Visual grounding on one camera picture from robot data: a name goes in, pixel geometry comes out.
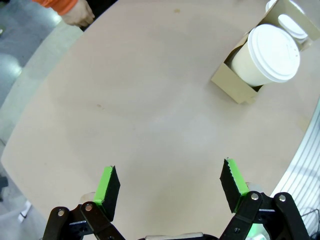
metal bolt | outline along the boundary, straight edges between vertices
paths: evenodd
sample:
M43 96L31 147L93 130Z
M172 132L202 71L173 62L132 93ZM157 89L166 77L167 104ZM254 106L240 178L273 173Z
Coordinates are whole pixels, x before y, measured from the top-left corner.
M241 232L240 228L236 227L236 228L234 229L234 233L235 233L235 234L239 234L240 232Z
M252 199L252 200L258 200L258 199L259 199L258 194L256 194L256 193L252 193L252 195L251 195L251 199Z
M85 210L86 210L87 212L89 212L89 211L91 211L91 209L92 209L92 204L88 203L88 204L85 206Z
M60 210L60 211L58 211L58 216L59 217L61 217L61 216L63 216L65 214L65 211L64 210Z
M279 196L279 200L280 200L281 202L285 202L285 201L286 201L286 197L285 197L284 195L280 195L280 196Z

white cup lid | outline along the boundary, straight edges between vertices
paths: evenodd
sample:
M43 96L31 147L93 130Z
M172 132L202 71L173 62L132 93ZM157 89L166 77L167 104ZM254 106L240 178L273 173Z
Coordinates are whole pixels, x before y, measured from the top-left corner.
M248 36L250 56L256 67L268 79L283 83L293 78L300 65L299 49L284 30L262 24Z
M265 11L267 12L273 4L275 4L276 0L270 0L265 5ZM300 12L305 14L299 5L295 2L290 1ZM308 34L288 15L281 14L278 18L279 24L294 38L296 39L305 39L308 37Z

paper coffee cup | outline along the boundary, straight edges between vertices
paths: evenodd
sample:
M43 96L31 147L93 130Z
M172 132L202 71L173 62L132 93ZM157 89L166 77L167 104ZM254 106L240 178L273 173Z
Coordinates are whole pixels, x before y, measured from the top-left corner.
M276 0L270 0L265 5L265 11L267 12ZM299 5L295 2L290 1L300 12L305 14ZM299 43L303 43L307 38L308 34L288 15L281 14L278 18L279 24L283 27L292 37L294 37Z
M251 87L256 87L290 80L299 65L300 53L292 37L276 26L262 24L251 30L230 68Z

person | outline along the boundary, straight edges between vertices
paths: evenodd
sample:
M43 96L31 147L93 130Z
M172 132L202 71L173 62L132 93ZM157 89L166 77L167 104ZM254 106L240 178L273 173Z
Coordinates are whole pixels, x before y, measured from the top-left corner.
M55 10L68 25L86 27L93 23L93 14L86 0L33 0Z

wooden table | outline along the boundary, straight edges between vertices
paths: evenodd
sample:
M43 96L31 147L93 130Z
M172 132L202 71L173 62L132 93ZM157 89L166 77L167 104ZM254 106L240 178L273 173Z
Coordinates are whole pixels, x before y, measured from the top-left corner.
M236 104L210 81L264 4L119 0L38 89L6 146L6 170L47 218L76 207L116 165L114 224L126 238L220 236L232 216L223 159L270 194L319 96L318 43L293 80L266 85L254 104Z

